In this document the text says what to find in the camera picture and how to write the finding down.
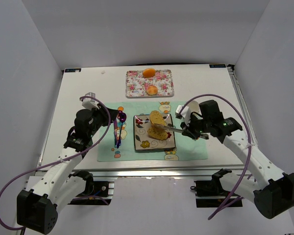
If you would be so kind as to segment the herb bread slice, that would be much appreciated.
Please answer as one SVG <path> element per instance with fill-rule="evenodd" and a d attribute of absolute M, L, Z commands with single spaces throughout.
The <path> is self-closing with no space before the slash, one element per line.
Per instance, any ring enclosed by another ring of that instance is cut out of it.
<path fill-rule="evenodd" d="M 150 117 L 150 121 L 151 121 L 152 125 L 155 125 L 155 124 L 159 124 L 159 125 L 163 125 L 163 126 L 167 125 L 167 123 L 165 122 L 163 116 L 157 110 L 152 111 L 150 113 L 149 117 Z"/>
<path fill-rule="evenodd" d="M 147 130 L 147 133 L 151 138 L 156 139 L 156 140 L 161 140 L 161 141 L 166 140 L 169 136 L 168 133 L 164 129 L 159 129 L 156 127 L 150 127 Z"/>

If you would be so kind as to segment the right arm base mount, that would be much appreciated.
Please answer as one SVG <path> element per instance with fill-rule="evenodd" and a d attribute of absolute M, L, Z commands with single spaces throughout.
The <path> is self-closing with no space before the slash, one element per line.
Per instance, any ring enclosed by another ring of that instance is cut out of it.
<path fill-rule="evenodd" d="M 221 169 L 214 173 L 211 180 L 194 181 L 190 190 L 195 193 L 197 208 L 218 208 L 230 194 L 221 187 L 220 178 L 226 173 L 232 173 L 229 169 Z"/>

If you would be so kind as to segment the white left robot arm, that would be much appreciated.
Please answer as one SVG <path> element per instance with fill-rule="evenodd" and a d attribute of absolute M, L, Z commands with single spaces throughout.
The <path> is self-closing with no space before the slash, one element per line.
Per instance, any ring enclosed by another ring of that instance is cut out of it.
<path fill-rule="evenodd" d="M 94 193 L 93 175 L 85 170 L 73 172 L 93 145 L 100 127 L 113 123 L 118 110 L 103 107 L 82 109 L 76 113 L 69 130 L 60 162 L 52 166 L 30 190 L 17 196 L 17 223 L 41 234 L 49 234 L 59 213 L 76 196 Z"/>

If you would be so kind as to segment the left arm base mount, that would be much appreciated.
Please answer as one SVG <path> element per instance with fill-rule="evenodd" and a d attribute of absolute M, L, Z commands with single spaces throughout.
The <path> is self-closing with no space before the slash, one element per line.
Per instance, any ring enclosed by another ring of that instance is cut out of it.
<path fill-rule="evenodd" d="M 81 178 L 86 184 L 85 190 L 72 199 L 69 205 L 110 205 L 113 196 L 114 182 L 94 180 L 93 174 L 85 170 L 69 174 L 67 181 L 73 177 Z"/>

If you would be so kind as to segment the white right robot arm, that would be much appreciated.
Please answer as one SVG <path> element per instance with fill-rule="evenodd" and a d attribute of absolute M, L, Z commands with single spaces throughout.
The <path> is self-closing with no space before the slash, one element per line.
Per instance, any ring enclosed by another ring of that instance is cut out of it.
<path fill-rule="evenodd" d="M 210 136 L 231 150 L 245 165 L 253 180 L 238 176 L 229 169 L 212 175 L 210 189 L 214 193 L 228 191 L 254 203 L 267 219 L 272 219 L 294 207 L 294 173 L 287 174 L 270 161 L 257 146 L 250 142 L 250 131 L 234 118 L 224 118 L 218 103 L 208 100 L 199 104 L 199 113 L 187 105 L 179 105 L 176 118 L 182 119 L 182 135 L 193 140 Z"/>

